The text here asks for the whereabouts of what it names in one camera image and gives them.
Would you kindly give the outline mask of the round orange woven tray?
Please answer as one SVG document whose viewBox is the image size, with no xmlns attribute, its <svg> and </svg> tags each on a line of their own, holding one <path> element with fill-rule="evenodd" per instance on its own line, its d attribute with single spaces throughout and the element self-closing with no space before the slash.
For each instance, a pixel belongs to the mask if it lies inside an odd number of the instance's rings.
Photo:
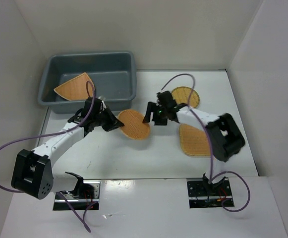
<svg viewBox="0 0 288 238">
<path fill-rule="evenodd" d="M 149 136 L 150 126 L 148 123 L 143 123 L 144 116 L 141 113 L 128 109 L 120 112 L 117 118 L 124 124 L 120 130 L 126 137 L 143 140 Z"/>
</svg>

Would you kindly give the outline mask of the triangular orange woven tray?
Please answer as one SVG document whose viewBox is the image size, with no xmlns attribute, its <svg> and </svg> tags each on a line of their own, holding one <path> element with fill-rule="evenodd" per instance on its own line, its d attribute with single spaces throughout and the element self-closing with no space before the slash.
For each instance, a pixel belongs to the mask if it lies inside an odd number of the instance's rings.
<svg viewBox="0 0 288 238">
<path fill-rule="evenodd" d="M 87 73 L 61 84 L 54 89 L 54 92 L 68 101 L 81 101 L 92 97 L 95 93 L 95 86 Z"/>
</svg>

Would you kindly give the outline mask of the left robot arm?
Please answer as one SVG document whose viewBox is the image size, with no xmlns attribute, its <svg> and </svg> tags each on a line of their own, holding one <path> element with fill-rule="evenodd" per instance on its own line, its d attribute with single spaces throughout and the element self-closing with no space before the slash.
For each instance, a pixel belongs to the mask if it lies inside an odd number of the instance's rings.
<svg viewBox="0 0 288 238">
<path fill-rule="evenodd" d="M 90 189 L 84 178 L 73 172 L 55 174 L 52 168 L 67 150 L 98 126 L 109 132 L 124 124 L 102 100 L 89 97 L 61 131 L 44 144 L 32 150 L 23 149 L 17 154 L 11 186 L 39 200 L 50 192 L 60 191 L 66 191 L 73 198 L 81 197 Z"/>
</svg>

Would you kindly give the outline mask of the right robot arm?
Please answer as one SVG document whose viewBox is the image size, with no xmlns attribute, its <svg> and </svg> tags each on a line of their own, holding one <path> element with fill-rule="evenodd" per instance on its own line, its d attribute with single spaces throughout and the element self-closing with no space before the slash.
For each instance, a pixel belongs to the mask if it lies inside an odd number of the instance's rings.
<svg viewBox="0 0 288 238">
<path fill-rule="evenodd" d="M 164 126 L 168 121 L 179 124 L 181 148 L 190 156 L 210 156 L 203 190 L 208 195 L 220 189 L 220 181 L 227 173 L 225 164 L 245 146 L 245 139 L 231 114 L 221 116 L 197 109 L 200 99 L 188 87 L 159 92 L 156 102 L 148 102 L 143 123 Z"/>
</svg>

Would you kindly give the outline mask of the grey plastic bin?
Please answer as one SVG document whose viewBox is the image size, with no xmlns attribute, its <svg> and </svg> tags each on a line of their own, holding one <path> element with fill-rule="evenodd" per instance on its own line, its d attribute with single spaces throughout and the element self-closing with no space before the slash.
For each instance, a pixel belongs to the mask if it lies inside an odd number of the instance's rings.
<svg viewBox="0 0 288 238">
<path fill-rule="evenodd" d="M 54 55 L 49 58 L 38 90 L 38 103 L 56 114 L 73 114 L 84 106 L 84 101 L 68 101 L 54 89 L 76 76 L 86 73 L 100 97 L 113 111 L 131 107 L 136 96 L 137 77 L 131 52 L 92 52 Z"/>
</svg>

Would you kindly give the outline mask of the round yellow-green woven tray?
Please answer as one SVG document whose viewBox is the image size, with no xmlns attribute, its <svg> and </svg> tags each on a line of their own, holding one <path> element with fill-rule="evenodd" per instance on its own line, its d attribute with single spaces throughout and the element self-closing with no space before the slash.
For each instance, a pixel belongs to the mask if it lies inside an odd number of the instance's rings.
<svg viewBox="0 0 288 238">
<path fill-rule="evenodd" d="M 193 108 L 197 108 L 200 104 L 200 97 L 198 93 L 186 86 L 180 86 L 176 87 L 171 91 L 173 99 L 176 101 L 177 104 L 181 103 L 188 103 L 188 98 L 190 96 L 190 93 L 192 93 L 190 98 L 190 106 Z"/>
</svg>

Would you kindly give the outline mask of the rounded tan woven tray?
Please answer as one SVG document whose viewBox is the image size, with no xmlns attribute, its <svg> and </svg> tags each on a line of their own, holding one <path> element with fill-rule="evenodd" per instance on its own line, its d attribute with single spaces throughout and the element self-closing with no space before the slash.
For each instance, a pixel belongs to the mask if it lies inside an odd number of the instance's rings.
<svg viewBox="0 0 288 238">
<path fill-rule="evenodd" d="M 181 149 L 186 155 L 210 156 L 210 147 L 204 131 L 187 124 L 180 124 L 179 140 Z"/>
</svg>

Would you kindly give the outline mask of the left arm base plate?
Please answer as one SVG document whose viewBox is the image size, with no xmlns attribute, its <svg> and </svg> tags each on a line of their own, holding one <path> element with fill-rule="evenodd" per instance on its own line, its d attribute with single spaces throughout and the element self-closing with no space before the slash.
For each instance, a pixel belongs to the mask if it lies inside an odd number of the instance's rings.
<svg viewBox="0 0 288 238">
<path fill-rule="evenodd" d="M 73 195 L 70 191 L 61 191 L 61 195 L 55 195 L 53 211 L 70 210 L 64 197 L 75 210 L 85 210 L 91 204 L 90 210 L 99 210 L 100 189 L 100 180 L 85 180 L 84 189 L 78 195 Z"/>
</svg>

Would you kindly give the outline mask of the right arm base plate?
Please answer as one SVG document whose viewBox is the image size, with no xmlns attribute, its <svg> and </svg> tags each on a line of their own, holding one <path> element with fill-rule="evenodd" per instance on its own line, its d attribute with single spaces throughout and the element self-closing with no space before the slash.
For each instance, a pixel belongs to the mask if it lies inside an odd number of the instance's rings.
<svg viewBox="0 0 288 238">
<path fill-rule="evenodd" d="M 222 207 L 223 201 L 226 207 L 234 207 L 230 182 L 227 178 L 223 184 L 219 185 L 218 188 L 215 188 L 209 194 L 201 178 L 188 179 L 186 183 L 190 209 Z"/>
</svg>

